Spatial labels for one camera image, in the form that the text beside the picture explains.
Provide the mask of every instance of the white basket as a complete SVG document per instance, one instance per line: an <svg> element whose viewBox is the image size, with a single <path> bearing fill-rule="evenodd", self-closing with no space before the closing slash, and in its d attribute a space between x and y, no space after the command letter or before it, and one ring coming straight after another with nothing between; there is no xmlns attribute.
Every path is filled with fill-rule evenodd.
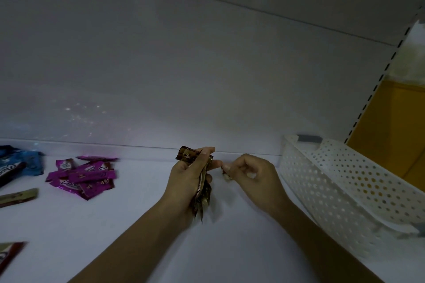
<svg viewBox="0 0 425 283"><path fill-rule="evenodd" d="M278 170L317 224L356 257L425 255L425 194L350 147L286 136Z"/></svg>

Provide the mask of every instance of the person's left arm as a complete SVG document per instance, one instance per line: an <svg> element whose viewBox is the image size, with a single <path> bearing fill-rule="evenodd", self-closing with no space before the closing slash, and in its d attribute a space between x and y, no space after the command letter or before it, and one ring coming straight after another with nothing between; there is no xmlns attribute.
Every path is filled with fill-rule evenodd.
<svg viewBox="0 0 425 283"><path fill-rule="evenodd" d="M162 198L69 283L145 282L168 247L192 222L190 201L199 174L215 148L205 147L194 163L177 162ZM213 160L209 169L218 168Z"/></svg>

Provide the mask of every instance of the person's left hand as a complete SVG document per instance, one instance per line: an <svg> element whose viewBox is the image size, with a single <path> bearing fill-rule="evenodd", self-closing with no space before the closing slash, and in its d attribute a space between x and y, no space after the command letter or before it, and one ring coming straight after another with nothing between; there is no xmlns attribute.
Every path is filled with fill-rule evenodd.
<svg viewBox="0 0 425 283"><path fill-rule="evenodd" d="M178 217L185 218L185 226L190 225L191 222L192 211L189 204L198 189L199 175L207 164L210 154L215 151L215 147L204 147L196 150L201 151L201 154L190 166L187 162L178 161L171 169L167 188L161 198L172 206ZM213 160L208 170L221 166L220 160ZM205 179L208 183L213 180L210 174L207 174Z"/></svg>

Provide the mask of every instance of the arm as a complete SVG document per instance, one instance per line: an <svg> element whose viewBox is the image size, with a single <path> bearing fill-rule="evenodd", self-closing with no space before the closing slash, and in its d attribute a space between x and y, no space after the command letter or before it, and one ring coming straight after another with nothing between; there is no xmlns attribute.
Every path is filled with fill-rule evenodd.
<svg viewBox="0 0 425 283"><path fill-rule="evenodd" d="M245 154L232 164L223 164L223 170L296 241L320 281L382 282L291 202L270 162ZM248 172L257 176L249 178Z"/></svg>
<svg viewBox="0 0 425 283"><path fill-rule="evenodd" d="M168 247L192 222L189 203L213 147L206 147L189 167L179 161L171 170L162 198L69 283L145 282ZM221 166L213 160L210 169Z"/></svg>

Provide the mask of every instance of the pile of pink candy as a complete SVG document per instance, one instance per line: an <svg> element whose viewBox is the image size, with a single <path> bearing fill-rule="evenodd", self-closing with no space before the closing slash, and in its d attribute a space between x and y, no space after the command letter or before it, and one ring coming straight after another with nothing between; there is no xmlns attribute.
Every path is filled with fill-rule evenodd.
<svg viewBox="0 0 425 283"><path fill-rule="evenodd" d="M58 170L49 173L46 182L85 200L114 188L116 173L111 162L117 158L79 156L77 159L88 162L76 166L73 159L56 160Z"/></svg>

